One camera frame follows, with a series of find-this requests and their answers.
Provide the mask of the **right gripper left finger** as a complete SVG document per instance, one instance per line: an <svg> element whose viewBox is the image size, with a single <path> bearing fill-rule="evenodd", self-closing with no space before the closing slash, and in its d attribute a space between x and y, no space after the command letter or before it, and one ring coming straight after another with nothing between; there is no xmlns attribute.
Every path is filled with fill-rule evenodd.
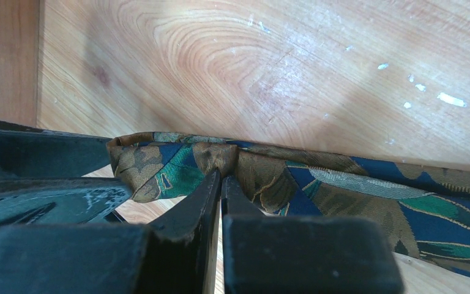
<svg viewBox="0 0 470 294"><path fill-rule="evenodd" d="M146 225L0 228L0 293L214 293L220 173Z"/></svg>

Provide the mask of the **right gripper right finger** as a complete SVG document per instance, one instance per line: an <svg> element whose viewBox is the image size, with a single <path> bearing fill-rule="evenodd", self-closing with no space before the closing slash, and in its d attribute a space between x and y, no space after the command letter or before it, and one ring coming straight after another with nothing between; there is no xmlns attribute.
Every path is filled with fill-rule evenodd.
<svg viewBox="0 0 470 294"><path fill-rule="evenodd" d="M403 293L377 223L363 217L267 216L236 178L222 181L226 293Z"/></svg>

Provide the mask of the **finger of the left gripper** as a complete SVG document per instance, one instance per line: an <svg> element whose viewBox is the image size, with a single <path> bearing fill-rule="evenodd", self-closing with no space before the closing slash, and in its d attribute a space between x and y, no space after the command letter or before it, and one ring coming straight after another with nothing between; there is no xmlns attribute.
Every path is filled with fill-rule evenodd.
<svg viewBox="0 0 470 294"><path fill-rule="evenodd" d="M0 227L100 222L131 196L119 178L0 179Z"/></svg>
<svg viewBox="0 0 470 294"><path fill-rule="evenodd" d="M0 121L0 178L81 177L107 166L109 138Z"/></svg>

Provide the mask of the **blue green brown tie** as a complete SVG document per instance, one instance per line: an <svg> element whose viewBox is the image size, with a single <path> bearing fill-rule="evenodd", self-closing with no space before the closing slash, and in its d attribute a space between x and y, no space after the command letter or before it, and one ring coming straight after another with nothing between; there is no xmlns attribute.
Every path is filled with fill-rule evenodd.
<svg viewBox="0 0 470 294"><path fill-rule="evenodd" d="M470 171L175 132L106 149L134 202L186 196L219 170L267 213L367 217L394 252L470 277Z"/></svg>

